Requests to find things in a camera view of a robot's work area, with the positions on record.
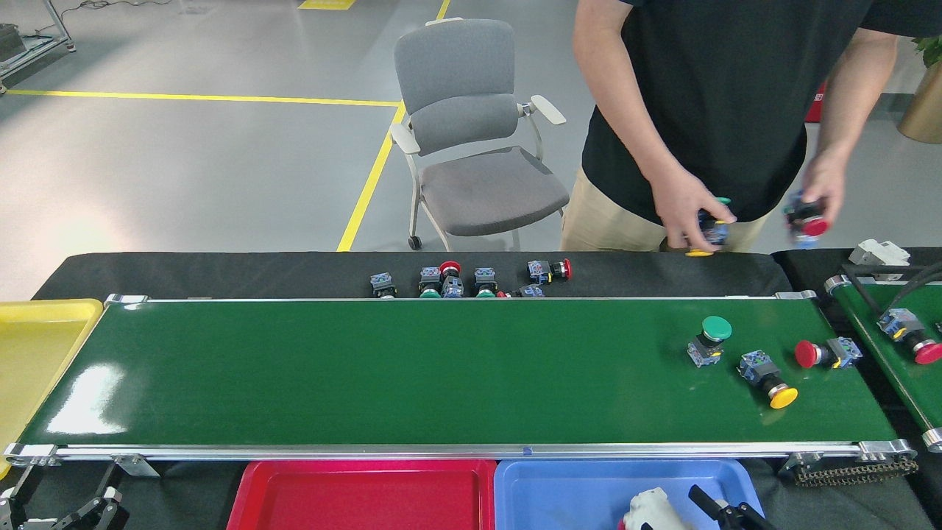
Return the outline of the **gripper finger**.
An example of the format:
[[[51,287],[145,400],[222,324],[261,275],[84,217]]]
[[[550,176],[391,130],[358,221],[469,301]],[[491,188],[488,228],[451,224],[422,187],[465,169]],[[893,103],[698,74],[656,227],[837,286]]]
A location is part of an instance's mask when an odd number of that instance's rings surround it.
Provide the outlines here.
[[[721,503],[709,496],[698,485],[690,487],[690,500],[711,520],[716,521],[720,529],[737,529],[737,516],[727,503]]]
[[[739,504],[739,524],[740,529],[776,529],[776,527],[770,523],[770,521],[766,520],[749,503]]]
[[[105,487],[101,495],[53,523],[52,529],[124,529],[130,513],[121,498],[115,487]]]
[[[23,469],[19,480],[1,497],[1,529],[24,529],[27,522],[26,506],[35,494],[44,476],[44,466],[30,465]]]

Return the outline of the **person's right hand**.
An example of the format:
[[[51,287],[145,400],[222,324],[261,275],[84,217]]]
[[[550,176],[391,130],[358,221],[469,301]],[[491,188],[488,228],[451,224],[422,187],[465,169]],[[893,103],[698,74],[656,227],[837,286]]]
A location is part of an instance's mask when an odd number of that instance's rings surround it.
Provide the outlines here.
[[[704,238],[699,225],[702,211],[724,224],[733,224],[736,218],[723,202],[718,200],[700,179],[680,166],[653,172],[647,181],[655,202],[655,211],[666,231],[669,248],[716,252],[720,247]]]

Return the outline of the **person's left hand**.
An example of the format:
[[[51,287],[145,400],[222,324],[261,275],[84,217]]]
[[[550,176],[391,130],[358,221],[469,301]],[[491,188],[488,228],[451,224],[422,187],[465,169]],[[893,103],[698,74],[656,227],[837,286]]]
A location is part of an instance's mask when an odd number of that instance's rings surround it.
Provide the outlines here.
[[[848,153],[821,151],[811,158],[803,174],[801,201],[817,202],[822,218],[831,225],[837,221],[844,204],[849,161]]]

